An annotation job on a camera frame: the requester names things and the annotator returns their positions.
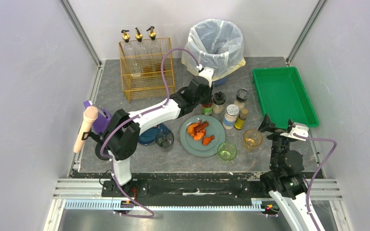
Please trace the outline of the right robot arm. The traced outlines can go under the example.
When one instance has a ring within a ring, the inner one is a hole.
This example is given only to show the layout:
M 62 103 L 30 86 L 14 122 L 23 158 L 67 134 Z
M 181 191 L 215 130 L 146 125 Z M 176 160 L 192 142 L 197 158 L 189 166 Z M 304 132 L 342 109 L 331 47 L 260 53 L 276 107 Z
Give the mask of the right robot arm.
M 258 128 L 259 132 L 269 132 L 271 140 L 270 170 L 260 176 L 266 194 L 276 202 L 293 231 L 324 230 L 309 197 L 309 184 L 302 177 L 303 156 L 290 149 L 291 142 L 306 141 L 309 128 L 292 120 L 287 129 L 276 127 L 268 114 Z

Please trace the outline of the red sauce bottle green label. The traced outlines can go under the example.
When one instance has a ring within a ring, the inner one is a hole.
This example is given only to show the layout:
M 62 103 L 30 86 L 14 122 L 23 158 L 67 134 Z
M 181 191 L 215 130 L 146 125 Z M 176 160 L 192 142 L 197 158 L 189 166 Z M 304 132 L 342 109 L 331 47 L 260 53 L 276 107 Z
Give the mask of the red sauce bottle green label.
M 212 114 L 212 104 L 213 102 L 211 101 L 208 104 L 203 104 L 202 105 L 202 114 L 210 116 Z

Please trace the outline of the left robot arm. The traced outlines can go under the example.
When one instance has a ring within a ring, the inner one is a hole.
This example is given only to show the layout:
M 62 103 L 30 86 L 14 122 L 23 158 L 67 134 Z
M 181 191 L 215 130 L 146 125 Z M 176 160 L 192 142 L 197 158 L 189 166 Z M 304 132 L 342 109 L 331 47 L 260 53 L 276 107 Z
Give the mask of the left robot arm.
M 100 148 L 101 155 L 108 155 L 116 184 L 122 186 L 132 179 L 130 157 L 136 151 L 143 132 L 193 112 L 197 105 L 211 99 L 212 89 L 211 77 L 197 76 L 166 101 L 136 112 L 116 111 L 103 134 L 104 141 Z

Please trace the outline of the small yellow oil bottle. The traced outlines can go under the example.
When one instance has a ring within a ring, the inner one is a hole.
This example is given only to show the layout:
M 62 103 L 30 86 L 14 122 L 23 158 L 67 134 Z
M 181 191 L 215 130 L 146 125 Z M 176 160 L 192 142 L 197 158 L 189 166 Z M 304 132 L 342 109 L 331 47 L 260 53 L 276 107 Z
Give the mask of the small yellow oil bottle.
M 241 130 L 244 127 L 244 123 L 247 119 L 248 113 L 249 113 L 249 111 L 246 108 L 243 108 L 241 110 L 241 112 L 239 113 L 238 118 L 237 118 L 237 120 L 234 124 L 235 129 Z

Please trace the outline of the clear oil bottle gold spout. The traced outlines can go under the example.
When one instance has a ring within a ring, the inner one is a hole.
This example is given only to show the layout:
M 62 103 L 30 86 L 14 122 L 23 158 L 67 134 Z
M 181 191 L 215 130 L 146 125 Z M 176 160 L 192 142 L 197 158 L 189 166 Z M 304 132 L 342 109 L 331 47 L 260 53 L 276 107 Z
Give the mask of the clear oil bottle gold spout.
M 124 57 L 129 66 L 130 74 L 133 78 L 137 78 L 139 76 L 139 68 L 135 59 L 135 49 L 130 43 L 130 35 L 128 34 L 129 30 L 122 30 L 122 39 L 124 40 Z

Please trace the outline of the brown-sauce bottle gold spout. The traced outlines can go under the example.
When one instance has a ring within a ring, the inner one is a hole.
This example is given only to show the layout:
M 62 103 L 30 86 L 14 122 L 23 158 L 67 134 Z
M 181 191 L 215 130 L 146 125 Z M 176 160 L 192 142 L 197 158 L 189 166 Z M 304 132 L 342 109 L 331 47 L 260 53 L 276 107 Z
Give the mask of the brown-sauce bottle gold spout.
M 145 75 L 148 75 L 149 72 L 152 71 L 152 68 L 149 66 L 149 49 L 146 43 L 143 43 L 143 34 L 139 31 L 139 29 L 136 27 L 136 34 L 135 38 L 137 40 L 137 61 L 139 62 L 139 65 L 141 66 L 142 73 Z

